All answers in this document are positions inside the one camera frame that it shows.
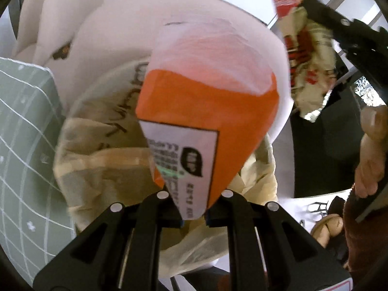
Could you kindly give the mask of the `person's red sleeve forearm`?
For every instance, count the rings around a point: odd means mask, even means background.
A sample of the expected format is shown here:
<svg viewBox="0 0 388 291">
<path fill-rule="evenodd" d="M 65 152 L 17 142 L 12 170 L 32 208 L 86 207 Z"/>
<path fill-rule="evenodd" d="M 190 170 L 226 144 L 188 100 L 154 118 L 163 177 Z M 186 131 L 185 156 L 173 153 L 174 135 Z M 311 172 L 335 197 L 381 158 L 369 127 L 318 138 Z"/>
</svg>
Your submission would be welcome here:
<svg viewBox="0 0 388 291">
<path fill-rule="evenodd" d="M 353 283 L 361 281 L 382 252 L 387 249 L 387 208 L 356 222 L 356 204 L 360 200 L 351 191 L 343 209 L 343 224 L 348 246 L 348 270 Z"/>
</svg>

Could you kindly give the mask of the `person's right hand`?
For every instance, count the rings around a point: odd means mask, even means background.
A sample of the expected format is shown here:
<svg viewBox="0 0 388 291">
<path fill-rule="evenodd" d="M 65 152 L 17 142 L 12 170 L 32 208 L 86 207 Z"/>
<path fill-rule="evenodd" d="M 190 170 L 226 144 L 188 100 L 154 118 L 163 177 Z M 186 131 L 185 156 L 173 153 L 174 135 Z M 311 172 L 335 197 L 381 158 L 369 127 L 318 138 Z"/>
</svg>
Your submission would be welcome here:
<svg viewBox="0 0 388 291">
<path fill-rule="evenodd" d="M 360 198 L 374 195 L 385 175 L 387 158 L 387 106 L 367 106 L 360 114 L 364 132 L 360 162 L 355 171 L 355 193 Z"/>
</svg>

